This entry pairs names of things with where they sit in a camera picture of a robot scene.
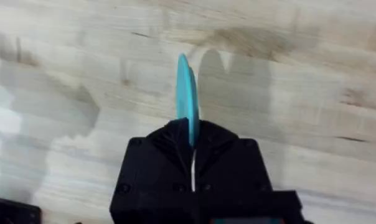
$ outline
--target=table surface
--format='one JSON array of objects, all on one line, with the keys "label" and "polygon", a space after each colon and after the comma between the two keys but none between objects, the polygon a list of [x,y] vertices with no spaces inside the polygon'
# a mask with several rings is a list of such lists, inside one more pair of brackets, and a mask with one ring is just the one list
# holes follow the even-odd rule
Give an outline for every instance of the table surface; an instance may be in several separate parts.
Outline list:
[{"label": "table surface", "polygon": [[176,117],[258,140],[315,223],[376,224],[376,0],[0,0],[0,197],[112,223],[126,143]]}]

